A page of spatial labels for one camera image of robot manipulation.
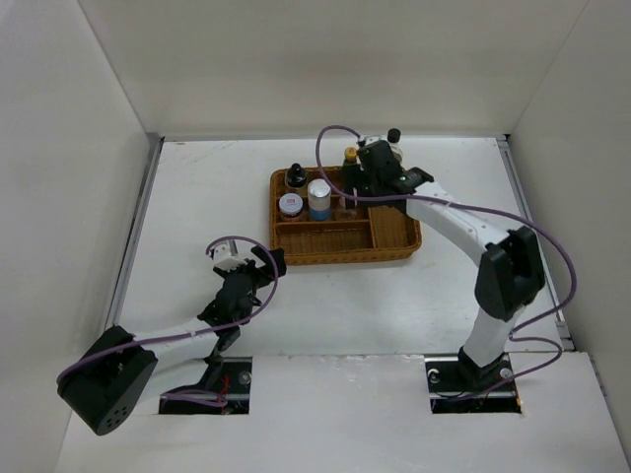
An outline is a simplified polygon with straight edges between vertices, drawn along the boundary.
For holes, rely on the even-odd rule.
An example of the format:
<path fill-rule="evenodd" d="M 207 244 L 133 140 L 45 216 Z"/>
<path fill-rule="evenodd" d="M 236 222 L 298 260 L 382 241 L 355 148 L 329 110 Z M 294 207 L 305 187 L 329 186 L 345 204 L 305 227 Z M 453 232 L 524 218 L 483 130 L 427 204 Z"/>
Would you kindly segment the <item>red sauce bottle green label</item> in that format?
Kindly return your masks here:
<path fill-rule="evenodd" d="M 350 168 L 358 165 L 357 149 L 355 147 L 348 147 L 344 150 L 343 164 L 345 168 Z"/>

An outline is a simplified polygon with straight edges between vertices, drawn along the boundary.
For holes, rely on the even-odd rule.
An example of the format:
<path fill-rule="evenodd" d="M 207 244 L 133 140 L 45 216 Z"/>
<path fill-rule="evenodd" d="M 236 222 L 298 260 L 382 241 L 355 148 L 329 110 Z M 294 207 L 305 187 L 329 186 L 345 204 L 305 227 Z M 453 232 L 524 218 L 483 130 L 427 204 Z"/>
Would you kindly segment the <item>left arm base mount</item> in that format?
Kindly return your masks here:
<path fill-rule="evenodd" d="M 158 404 L 159 415 L 246 415 L 249 412 L 252 358 L 206 360 L 193 384 L 166 391 Z"/>

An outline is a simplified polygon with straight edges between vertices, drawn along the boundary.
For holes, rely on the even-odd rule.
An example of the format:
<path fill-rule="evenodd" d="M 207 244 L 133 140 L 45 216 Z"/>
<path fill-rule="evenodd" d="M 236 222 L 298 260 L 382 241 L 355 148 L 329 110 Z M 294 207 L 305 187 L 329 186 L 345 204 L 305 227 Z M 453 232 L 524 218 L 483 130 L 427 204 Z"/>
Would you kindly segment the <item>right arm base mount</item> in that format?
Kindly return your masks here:
<path fill-rule="evenodd" d="M 425 371 L 433 414 L 521 414 L 510 358 L 480 379 L 467 379 L 457 356 L 428 357 Z"/>

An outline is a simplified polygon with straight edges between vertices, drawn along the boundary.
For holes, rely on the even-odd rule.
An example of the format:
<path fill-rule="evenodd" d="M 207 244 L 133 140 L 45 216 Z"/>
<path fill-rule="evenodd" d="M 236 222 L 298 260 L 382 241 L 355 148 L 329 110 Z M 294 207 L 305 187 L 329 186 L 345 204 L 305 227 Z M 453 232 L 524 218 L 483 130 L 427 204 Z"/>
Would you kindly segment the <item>pink-lid spice jar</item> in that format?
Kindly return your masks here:
<path fill-rule="evenodd" d="M 338 203 L 334 208 L 334 218 L 336 221 L 353 221 L 357 218 L 357 204 L 356 201 L 340 196 Z"/>

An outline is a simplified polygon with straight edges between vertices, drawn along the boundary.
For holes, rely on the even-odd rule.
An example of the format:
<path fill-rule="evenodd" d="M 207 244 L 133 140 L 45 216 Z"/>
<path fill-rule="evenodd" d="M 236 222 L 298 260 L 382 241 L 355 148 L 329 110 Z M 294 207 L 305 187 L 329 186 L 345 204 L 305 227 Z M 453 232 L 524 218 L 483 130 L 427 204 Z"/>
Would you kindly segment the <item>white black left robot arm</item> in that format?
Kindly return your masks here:
<path fill-rule="evenodd" d="M 249 258 L 219 242 L 207 254 L 222 286 L 190 321 L 165 331 L 135 335 L 120 325 L 107 329 L 81 359 L 57 378 L 59 397 L 98 436 L 107 435 L 147 397 L 159 397 L 159 409 L 197 407 L 222 413 L 233 404 L 235 376 L 224 372 L 226 352 L 241 329 L 269 304 L 258 292 L 276 290 L 287 272 L 285 252 L 254 243 Z"/>

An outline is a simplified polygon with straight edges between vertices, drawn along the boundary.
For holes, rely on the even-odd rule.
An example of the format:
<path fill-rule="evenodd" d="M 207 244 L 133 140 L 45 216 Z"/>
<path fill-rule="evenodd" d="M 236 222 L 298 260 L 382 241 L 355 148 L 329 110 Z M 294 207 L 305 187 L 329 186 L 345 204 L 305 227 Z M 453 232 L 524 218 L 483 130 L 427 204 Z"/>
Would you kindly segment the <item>tall soy sauce bottle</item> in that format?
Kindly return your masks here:
<path fill-rule="evenodd" d="M 398 128 L 390 128 L 386 134 L 386 141 L 393 152 L 395 158 L 401 162 L 403 153 L 400 148 L 401 131 Z"/>

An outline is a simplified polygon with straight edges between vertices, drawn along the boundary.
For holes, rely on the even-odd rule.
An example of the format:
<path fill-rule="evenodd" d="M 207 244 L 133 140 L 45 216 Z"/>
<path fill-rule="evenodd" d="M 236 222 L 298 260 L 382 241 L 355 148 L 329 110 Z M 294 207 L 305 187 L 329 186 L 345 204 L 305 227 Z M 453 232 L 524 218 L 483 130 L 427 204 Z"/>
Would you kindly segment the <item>white-lid spice jar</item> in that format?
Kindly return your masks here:
<path fill-rule="evenodd" d="M 278 210 L 282 222 L 300 221 L 304 211 L 304 200 L 297 193 L 285 193 L 279 199 Z"/>

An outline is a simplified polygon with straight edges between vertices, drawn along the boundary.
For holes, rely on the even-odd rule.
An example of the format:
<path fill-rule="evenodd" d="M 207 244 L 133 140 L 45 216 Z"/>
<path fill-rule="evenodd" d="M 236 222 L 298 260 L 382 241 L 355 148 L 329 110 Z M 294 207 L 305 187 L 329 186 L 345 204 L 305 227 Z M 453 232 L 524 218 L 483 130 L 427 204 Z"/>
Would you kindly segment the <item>small black-capped glass jar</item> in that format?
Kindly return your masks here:
<path fill-rule="evenodd" d="M 308 194 L 308 173 L 299 163 L 293 163 L 285 172 L 285 188 L 287 193 L 295 193 L 301 197 Z"/>

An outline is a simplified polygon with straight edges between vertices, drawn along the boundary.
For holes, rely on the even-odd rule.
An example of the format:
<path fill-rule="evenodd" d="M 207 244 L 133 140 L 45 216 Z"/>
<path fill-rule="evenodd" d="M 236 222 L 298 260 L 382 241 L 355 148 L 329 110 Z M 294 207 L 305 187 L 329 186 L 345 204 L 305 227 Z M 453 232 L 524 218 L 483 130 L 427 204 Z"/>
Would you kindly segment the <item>silver-lid jar blue label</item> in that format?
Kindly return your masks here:
<path fill-rule="evenodd" d="M 313 221 L 326 221 L 331 215 L 331 188 L 322 178 L 312 180 L 308 185 L 308 205 Z"/>

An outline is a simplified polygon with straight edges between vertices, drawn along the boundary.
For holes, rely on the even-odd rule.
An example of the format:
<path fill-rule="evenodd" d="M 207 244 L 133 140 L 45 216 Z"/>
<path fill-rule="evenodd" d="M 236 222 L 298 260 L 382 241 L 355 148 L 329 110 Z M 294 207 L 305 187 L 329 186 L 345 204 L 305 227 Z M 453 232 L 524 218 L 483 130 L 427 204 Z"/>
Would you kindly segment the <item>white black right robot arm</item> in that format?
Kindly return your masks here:
<path fill-rule="evenodd" d="M 429 173 L 404 169 L 386 140 L 362 140 L 356 155 L 361 203 L 387 205 L 430 226 L 477 267 L 479 311 L 458 351 L 456 374 L 466 391 L 487 388 L 517 319 L 545 284 L 536 234 L 527 226 L 501 228 L 465 209 Z"/>

